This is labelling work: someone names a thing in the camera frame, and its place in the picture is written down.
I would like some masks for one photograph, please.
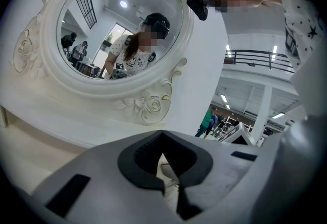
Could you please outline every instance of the ornate mirror frame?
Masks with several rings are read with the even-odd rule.
[[[68,0],[42,1],[43,8],[30,21],[17,41],[13,56],[13,66],[17,73],[22,76],[30,75],[33,79],[51,76],[70,92],[92,99],[121,99],[124,102],[123,98],[133,94],[141,94],[143,97],[149,93],[151,95],[153,88],[163,91],[163,95],[156,94],[162,95],[162,100],[170,97],[172,77],[181,74],[176,67],[187,62],[183,59],[183,53],[193,30],[194,17],[186,0],[181,0],[183,21],[180,33],[167,54],[158,63],[139,74],[122,80],[108,81],[83,76],[65,63],[62,53],[58,50],[60,34],[57,22],[62,21]],[[125,109],[121,102],[118,107]],[[136,105],[135,110],[137,107],[142,109],[140,103]]]

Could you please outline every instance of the mirror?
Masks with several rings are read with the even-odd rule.
[[[59,51],[72,69],[95,79],[122,79],[156,64],[183,21],[181,0],[67,1]]]

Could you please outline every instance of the black railing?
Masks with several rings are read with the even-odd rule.
[[[96,14],[93,9],[92,0],[76,0],[80,10],[83,14],[83,17],[91,29],[97,21]]]
[[[259,50],[226,51],[224,64],[237,64],[237,63],[248,64],[249,66],[266,66],[270,70],[277,69],[281,71],[294,73],[294,69],[291,63],[287,60],[286,55],[280,53],[272,53],[269,51],[259,51]]]

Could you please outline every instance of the brown hair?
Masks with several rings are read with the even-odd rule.
[[[124,61],[130,60],[137,53],[139,34],[140,32],[132,36],[131,41],[129,42],[128,47],[125,51]]]

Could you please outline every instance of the window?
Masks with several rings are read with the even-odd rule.
[[[91,29],[94,24],[97,22],[97,17],[93,9],[92,0],[76,0],[80,10],[83,14],[83,17]]]
[[[109,32],[109,34],[105,40],[107,42],[109,42],[109,45],[110,45],[110,44],[113,44],[116,41],[116,39],[118,39],[122,35],[133,35],[133,33],[130,32],[129,30],[123,28],[122,26],[116,24],[116,25],[114,25],[112,30]],[[99,50],[93,60],[93,64],[95,66],[98,66],[98,67],[104,69],[104,72],[102,73],[102,77],[104,77],[104,75],[107,72],[104,68],[104,62],[106,61],[108,54],[109,54],[109,47],[107,46],[107,44],[103,43],[101,45],[101,47],[99,48]]]

